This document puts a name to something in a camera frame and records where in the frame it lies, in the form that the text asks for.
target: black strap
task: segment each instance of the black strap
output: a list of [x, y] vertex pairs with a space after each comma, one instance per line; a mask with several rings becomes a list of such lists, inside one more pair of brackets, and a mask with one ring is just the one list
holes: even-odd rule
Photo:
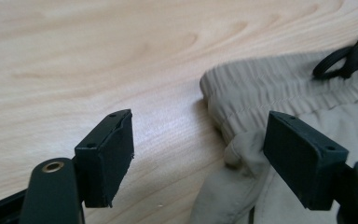
[[[327, 70], [340, 60], [345, 59], [344, 65], [334, 71]], [[352, 47], [338, 49], [325, 57], [313, 69], [313, 76], [316, 79], [330, 79], [332, 77], [350, 78], [352, 73], [358, 70], [358, 40]]]

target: metal grommet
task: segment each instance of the metal grommet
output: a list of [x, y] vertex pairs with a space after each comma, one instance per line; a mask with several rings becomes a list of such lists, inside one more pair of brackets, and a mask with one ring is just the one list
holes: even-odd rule
[[53, 161], [42, 168], [42, 171], [45, 173], [53, 173], [60, 170], [63, 167], [64, 163], [62, 161]]

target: wood grain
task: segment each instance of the wood grain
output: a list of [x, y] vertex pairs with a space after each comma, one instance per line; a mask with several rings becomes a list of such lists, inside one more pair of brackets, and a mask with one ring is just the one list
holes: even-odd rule
[[358, 0], [0, 1], [0, 199], [131, 108], [135, 160], [88, 223], [186, 223], [225, 144], [199, 80], [236, 59], [358, 37]]

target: wrinkled cloth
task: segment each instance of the wrinkled cloth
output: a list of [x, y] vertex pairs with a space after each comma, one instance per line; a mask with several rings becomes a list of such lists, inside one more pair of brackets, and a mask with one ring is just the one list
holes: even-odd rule
[[336, 223], [338, 204], [331, 211], [305, 209], [262, 151], [269, 111], [275, 110], [348, 149], [349, 166], [358, 161], [358, 71], [346, 80], [311, 76], [330, 52], [226, 63], [205, 73], [200, 88], [227, 142], [226, 166], [206, 178], [190, 223]]

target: wooden table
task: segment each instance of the wooden table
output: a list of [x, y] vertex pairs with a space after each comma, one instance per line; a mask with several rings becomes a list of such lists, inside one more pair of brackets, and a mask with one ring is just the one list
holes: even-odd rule
[[358, 0], [0, 1], [0, 199], [131, 108], [135, 160], [87, 223], [186, 223], [225, 143], [199, 80], [227, 61], [358, 38]]

